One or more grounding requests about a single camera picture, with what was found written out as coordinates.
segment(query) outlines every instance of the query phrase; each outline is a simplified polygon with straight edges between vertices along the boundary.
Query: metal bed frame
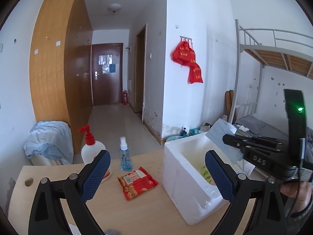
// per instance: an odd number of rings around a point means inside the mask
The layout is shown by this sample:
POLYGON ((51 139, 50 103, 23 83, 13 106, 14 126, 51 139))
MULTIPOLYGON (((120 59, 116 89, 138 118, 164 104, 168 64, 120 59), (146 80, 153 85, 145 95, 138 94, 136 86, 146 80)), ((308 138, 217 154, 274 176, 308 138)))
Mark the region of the metal bed frame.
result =
POLYGON ((297 42, 297 41, 293 41, 293 40, 288 40, 288 39, 282 39, 282 38, 276 38, 275 32, 284 32, 284 33, 291 33, 291 34, 295 34, 298 36, 303 36, 306 37, 308 39, 313 40, 313 37, 302 34, 302 33, 296 33, 296 32, 292 32, 292 31, 287 31, 287 30, 280 30, 280 29, 268 29, 268 28, 244 28, 239 24, 239 20, 236 19, 235 20, 235 26, 236 26, 236 37, 237 37, 237 65, 236 65, 236 80, 235 80, 235 87, 234 87, 234 97, 233 97, 233 102, 232 102, 232 107, 230 110, 230 116, 228 119, 229 123, 232 123, 236 109, 237 109, 237 118, 241 118, 247 115, 252 115, 253 113, 256 112, 257 109, 257 105, 259 102, 259 92, 260 92, 260 85, 261 85, 261 79, 262 79, 262 69, 265 67, 265 65, 267 66, 272 66, 269 65, 264 59, 263 57, 256 51, 256 49, 258 50, 267 50, 267 51, 272 51, 272 52, 277 52, 277 53, 281 53, 282 58, 284 60, 284 64, 286 66, 286 69, 288 70, 288 66, 287 66, 287 62, 285 60, 284 54, 290 54, 292 56, 297 56, 300 57, 302 59, 308 60, 311 63, 309 72, 307 73, 307 77, 309 77, 312 69, 313 69, 313 57, 297 52, 297 51, 293 51, 293 50, 289 50, 289 49, 285 49, 285 48, 279 48, 277 47, 277 41, 284 41, 284 42, 292 42, 292 43, 296 43, 299 45, 303 45, 309 48, 313 49, 313 46, 310 46, 308 44, 305 43, 301 43, 301 42, 297 42), (272 46, 263 46, 262 43, 259 43, 253 36, 252 34, 249 32, 251 30, 254 31, 271 31, 273 32, 273 39, 274 39, 274 43, 275 43, 275 47, 272 46), (241 43, 241 33, 243 32, 244 34, 244 44, 241 43), (241 53, 245 50, 245 49, 249 49, 251 50, 261 61, 263 61, 263 63, 260 64, 260 73, 259 73, 259 86, 257 88, 257 96, 256 96, 256 102, 252 102, 252 103, 246 103, 246 104, 238 104, 237 103, 237 97, 238 97, 238 93, 237 93, 237 89, 238 89, 238 78, 239 78, 239 73, 240 73, 240 62, 241 62, 241 53), (239 113, 240 113, 240 109, 243 108, 243 112, 242 112, 242 116, 239 117, 239 113))

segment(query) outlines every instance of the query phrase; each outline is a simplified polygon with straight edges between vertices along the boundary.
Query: doorway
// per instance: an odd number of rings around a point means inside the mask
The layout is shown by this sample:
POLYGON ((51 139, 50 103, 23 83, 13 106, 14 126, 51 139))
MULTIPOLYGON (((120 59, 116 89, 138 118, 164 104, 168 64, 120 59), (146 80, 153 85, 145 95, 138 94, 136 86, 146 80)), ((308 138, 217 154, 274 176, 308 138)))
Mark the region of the doorway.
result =
POLYGON ((144 117, 144 88, 146 63, 146 28, 145 25, 136 36, 135 42, 135 113, 142 119, 144 117))
POLYGON ((123 43, 92 45, 94 106, 122 102, 123 43))

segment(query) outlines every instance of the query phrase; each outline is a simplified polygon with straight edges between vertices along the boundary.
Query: blue face mask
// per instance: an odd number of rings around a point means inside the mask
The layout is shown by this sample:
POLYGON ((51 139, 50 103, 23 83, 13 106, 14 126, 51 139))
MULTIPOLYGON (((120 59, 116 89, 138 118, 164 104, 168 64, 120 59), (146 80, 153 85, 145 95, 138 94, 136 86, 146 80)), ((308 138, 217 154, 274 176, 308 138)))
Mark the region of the blue face mask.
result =
POLYGON ((244 154, 240 151, 240 149, 224 144, 223 136, 225 134, 234 135, 236 130, 236 127, 232 124, 219 119, 206 133, 206 136, 212 140, 213 143, 228 157, 232 164, 241 161, 244 154))

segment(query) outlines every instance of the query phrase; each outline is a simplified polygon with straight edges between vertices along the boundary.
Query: ceiling light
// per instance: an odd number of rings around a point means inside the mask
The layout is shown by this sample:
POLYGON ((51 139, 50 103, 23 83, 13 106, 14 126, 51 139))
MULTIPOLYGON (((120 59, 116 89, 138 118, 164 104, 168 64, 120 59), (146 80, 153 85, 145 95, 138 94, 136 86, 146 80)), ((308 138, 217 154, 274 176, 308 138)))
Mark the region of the ceiling light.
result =
POLYGON ((119 11, 121 8, 122 8, 122 6, 118 3, 113 3, 113 4, 110 4, 108 6, 108 10, 112 11, 113 13, 119 11))

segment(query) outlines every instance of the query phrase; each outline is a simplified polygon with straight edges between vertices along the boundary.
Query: blue gripper pad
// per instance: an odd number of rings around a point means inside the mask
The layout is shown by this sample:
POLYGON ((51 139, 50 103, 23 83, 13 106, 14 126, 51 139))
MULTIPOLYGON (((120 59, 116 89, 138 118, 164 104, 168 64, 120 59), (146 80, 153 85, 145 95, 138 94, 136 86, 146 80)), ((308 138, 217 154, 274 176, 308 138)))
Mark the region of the blue gripper pad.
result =
POLYGON ((210 151, 205 154, 205 166, 211 174, 223 199, 232 203, 235 198, 233 183, 210 151))
POLYGON ((83 203, 86 203, 86 201, 91 200, 94 197, 103 176, 110 167, 110 164, 111 156, 110 153, 106 151, 82 185, 82 193, 80 197, 83 203))

